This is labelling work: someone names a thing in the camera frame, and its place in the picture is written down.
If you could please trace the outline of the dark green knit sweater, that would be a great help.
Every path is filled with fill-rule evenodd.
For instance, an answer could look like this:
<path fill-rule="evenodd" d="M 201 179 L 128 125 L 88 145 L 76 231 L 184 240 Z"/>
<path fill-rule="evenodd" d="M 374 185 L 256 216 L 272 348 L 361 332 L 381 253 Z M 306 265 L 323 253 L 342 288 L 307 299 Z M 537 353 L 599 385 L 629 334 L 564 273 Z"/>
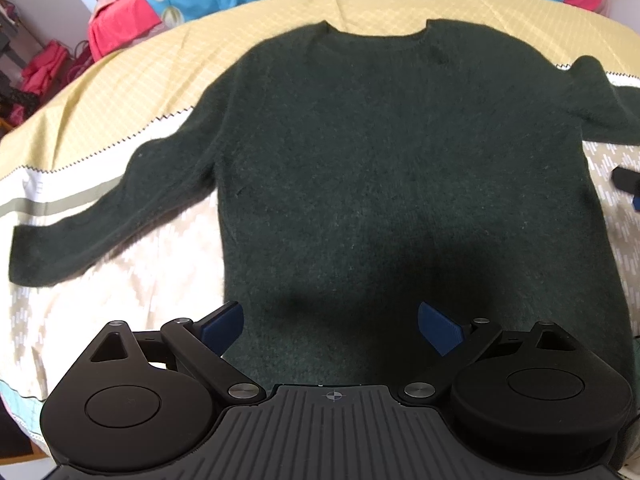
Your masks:
<path fill-rule="evenodd" d="M 407 380 L 428 359 L 420 304 L 558 323 L 632 379 L 582 146 L 638 140 L 638 90 L 590 56 L 559 70 L 458 21 L 405 37 L 305 26 L 250 49 L 92 207 L 18 226 L 9 277 L 62 282 L 216 193 L 224 296 L 245 315 L 227 358 L 265 387 Z"/>

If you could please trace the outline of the red clothes pile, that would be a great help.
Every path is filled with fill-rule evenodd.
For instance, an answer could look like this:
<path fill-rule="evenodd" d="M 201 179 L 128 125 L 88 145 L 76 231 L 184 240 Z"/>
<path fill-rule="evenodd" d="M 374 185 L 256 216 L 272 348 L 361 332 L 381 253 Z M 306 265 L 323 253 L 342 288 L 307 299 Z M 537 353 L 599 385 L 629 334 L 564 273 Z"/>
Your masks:
<path fill-rule="evenodd" d="M 26 99 L 14 93 L 18 101 L 12 104 L 8 122 L 14 127 L 21 125 L 41 105 L 85 73 L 93 63 L 87 40 L 76 44 L 74 52 L 70 52 L 58 40 L 49 41 L 22 70 L 17 91 L 25 93 Z"/>

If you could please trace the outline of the yellow patterned bed cover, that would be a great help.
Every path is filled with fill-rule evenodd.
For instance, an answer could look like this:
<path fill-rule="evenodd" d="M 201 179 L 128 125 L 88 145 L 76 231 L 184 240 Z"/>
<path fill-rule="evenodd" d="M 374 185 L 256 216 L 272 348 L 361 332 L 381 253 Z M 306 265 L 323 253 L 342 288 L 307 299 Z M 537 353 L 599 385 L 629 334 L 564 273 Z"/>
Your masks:
<path fill-rule="evenodd" d="M 20 223 L 49 224 L 110 190 L 144 142 L 169 136 L 203 90 L 246 50 L 329 22 L 401 36 L 430 18 L 485 24 L 557 66 L 597 58 L 616 84 L 639 81 L 639 37 L 609 18 L 547 0 L 262 0 L 163 32 L 94 64 L 1 142 L 1 250 Z M 107 322 L 157 330 L 224 301 L 217 202 L 165 219 L 79 278 L 52 288 L 1 285 L 1 403 L 36 445 L 42 404 Z"/>

